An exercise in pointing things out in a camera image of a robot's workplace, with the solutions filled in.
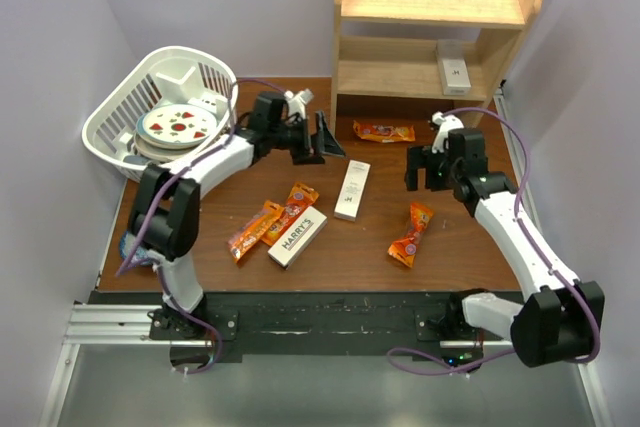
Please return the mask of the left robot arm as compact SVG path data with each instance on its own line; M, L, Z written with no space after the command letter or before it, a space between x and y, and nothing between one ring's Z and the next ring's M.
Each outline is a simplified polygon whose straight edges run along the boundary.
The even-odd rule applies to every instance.
M288 152L296 165L344 156L323 112L316 112L316 128L309 128L305 108L312 98L308 90L261 92L252 110L197 157L174 168L154 164L145 168L129 214L125 236L129 245L118 271L139 265L153 269L162 287L162 306L152 318L162 328L173 328L185 339L214 333L191 255L204 196L273 150Z

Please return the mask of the white Harry's razor box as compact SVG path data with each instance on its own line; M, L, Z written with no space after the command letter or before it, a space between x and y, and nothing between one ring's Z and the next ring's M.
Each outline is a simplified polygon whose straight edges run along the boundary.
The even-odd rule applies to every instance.
M328 218L323 213L314 207L307 207L269 248L269 257L287 270L324 228L327 221Z

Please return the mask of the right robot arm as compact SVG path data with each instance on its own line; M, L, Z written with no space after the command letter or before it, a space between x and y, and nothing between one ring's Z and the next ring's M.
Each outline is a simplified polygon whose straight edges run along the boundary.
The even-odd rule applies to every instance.
M428 146L407 150L405 184L450 190L495 242L514 273L523 301L486 289L455 292L441 324L459 340L479 329L512 344L520 361L538 367L559 361L587 363L600 350L605 295L557 256L524 211L514 184L488 168L483 134L472 128L441 129Z

